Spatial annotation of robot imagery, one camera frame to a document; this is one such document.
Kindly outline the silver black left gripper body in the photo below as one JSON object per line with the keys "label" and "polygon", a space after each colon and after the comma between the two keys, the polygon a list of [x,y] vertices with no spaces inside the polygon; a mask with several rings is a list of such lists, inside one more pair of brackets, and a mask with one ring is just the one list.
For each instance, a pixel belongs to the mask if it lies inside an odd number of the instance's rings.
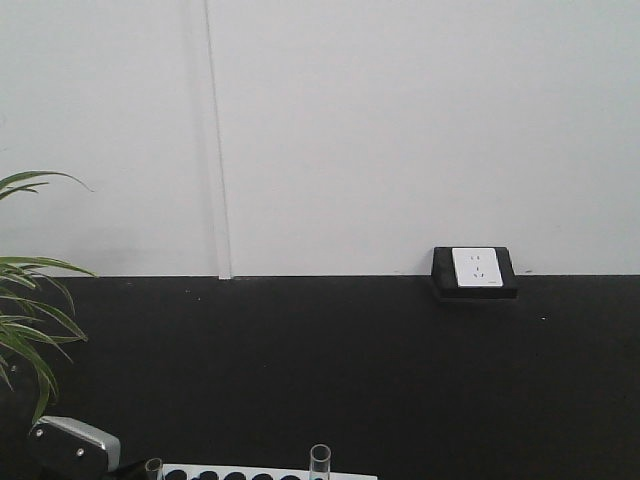
{"label": "silver black left gripper body", "polygon": [[120,465],[116,436],[71,417],[40,417],[27,445],[42,467],[66,479],[101,479]]}

